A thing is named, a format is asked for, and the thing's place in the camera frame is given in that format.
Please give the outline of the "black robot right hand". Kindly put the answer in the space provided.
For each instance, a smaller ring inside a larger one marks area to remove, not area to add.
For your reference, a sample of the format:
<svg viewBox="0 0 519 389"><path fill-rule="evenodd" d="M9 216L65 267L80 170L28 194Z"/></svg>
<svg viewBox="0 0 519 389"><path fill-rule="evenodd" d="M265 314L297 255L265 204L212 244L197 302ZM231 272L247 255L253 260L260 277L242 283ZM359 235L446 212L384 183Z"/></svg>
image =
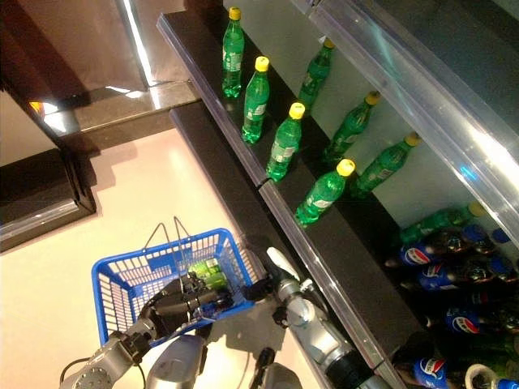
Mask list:
<svg viewBox="0 0 519 389"><path fill-rule="evenodd" d="M251 285L243 285L241 293L248 301L258 302L265 298L275 297L274 280L272 275L267 275Z"/></svg>

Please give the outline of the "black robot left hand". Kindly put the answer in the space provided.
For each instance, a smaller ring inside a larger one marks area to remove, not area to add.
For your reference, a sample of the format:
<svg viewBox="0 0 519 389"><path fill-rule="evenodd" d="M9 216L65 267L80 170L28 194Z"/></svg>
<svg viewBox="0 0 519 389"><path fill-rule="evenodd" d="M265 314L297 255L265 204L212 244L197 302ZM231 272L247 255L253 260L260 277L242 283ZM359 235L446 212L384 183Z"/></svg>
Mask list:
<svg viewBox="0 0 519 389"><path fill-rule="evenodd" d="M190 316L198 309L209 310L203 316L212 318L215 311L227 310L233 304L232 293L226 286L211 288L192 272L172 280L148 300L138 319L147 319L153 324L158 340L188 324Z"/></svg>

